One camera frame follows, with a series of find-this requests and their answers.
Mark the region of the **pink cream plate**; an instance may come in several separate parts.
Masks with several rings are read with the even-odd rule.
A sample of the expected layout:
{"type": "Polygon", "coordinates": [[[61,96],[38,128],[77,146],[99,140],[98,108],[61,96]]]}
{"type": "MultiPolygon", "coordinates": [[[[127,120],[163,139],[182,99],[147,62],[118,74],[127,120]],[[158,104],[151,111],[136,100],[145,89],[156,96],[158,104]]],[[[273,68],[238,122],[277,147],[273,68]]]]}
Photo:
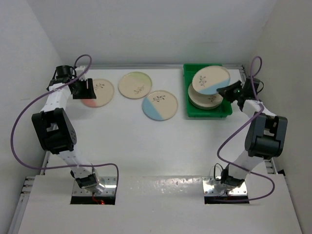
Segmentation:
{"type": "Polygon", "coordinates": [[[199,109],[202,109],[202,110],[212,110],[212,109],[215,109],[215,108],[217,108],[217,107],[219,107],[221,105],[221,103],[220,103],[220,104],[212,106],[212,107],[204,107],[204,106],[197,105],[196,103],[193,103],[193,102],[191,102],[191,104],[193,106],[195,106],[196,108],[199,108],[199,109]]]}
{"type": "Polygon", "coordinates": [[[108,104],[114,96],[114,86],[106,79],[93,80],[94,92],[96,99],[83,99],[81,102],[88,107],[98,108],[108,104]]]}

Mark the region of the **yellow cream plate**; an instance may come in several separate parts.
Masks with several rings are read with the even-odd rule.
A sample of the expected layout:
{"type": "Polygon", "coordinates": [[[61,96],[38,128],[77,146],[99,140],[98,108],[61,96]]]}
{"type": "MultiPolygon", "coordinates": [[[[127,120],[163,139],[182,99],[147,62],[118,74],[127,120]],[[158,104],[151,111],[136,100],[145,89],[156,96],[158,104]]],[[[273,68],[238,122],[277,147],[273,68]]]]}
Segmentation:
{"type": "Polygon", "coordinates": [[[188,96],[190,102],[204,107],[212,107],[222,103],[223,101],[223,97],[219,93],[213,95],[203,95],[195,91],[191,84],[188,87],[188,96]]]}

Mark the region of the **pink cream plate front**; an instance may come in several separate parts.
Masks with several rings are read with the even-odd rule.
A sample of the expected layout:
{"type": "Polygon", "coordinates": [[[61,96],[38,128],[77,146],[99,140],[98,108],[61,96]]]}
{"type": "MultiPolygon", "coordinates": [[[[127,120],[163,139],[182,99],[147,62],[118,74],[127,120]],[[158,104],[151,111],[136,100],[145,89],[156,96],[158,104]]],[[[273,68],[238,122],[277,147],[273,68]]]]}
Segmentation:
{"type": "Polygon", "coordinates": [[[196,103],[193,103],[193,102],[191,102],[191,104],[193,106],[195,106],[196,108],[199,108],[199,109],[202,109],[202,110],[212,110],[212,109],[215,109],[215,108],[217,108],[217,107],[219,107],[221,105],[221,103],[220,103],[220,104],[212,106],[212,107],[204,107],[204,106],[197,105],[196,103]]]}

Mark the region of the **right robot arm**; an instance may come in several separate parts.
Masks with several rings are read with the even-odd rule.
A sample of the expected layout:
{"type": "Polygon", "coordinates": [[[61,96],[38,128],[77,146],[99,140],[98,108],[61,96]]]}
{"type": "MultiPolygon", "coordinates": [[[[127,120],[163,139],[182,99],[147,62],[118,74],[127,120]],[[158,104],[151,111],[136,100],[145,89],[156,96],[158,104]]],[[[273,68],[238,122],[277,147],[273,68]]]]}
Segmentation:
{"type": "Polygon", "coordinates": [[[250,79],[244,84],[238,81],[230,86],[218,88],[218,93],[230,103],[236,101],[241,112],[249,118],[247,123],[232,134],[229,142],[238,132],[249,126],[244,151],[234,162],[222,170],[220,184],[226,188],[240,187],[247,175],[264,160],[279,157],[283,151],[288,120],[265,108],[256,96],[250,79]]]}

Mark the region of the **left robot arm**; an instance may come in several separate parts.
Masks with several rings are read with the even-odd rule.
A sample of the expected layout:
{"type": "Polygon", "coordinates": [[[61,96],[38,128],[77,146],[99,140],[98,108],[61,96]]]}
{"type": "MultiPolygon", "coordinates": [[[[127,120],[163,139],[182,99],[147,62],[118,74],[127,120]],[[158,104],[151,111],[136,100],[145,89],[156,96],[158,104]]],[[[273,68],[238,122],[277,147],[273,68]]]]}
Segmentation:
{"type": "Polygon", "coordinates": [[[32,115],[32,123],[43,150],[57,155],[71,169],[71,175],[81,189],[94,195],[105,187],[94,166],[74,149],[77,134],[67,114],[69,97],[73,99],[96,99],[93,81],[85,78],[84,67],[58,66],[47,90],[50,92],[44,107],[32,115]]]}

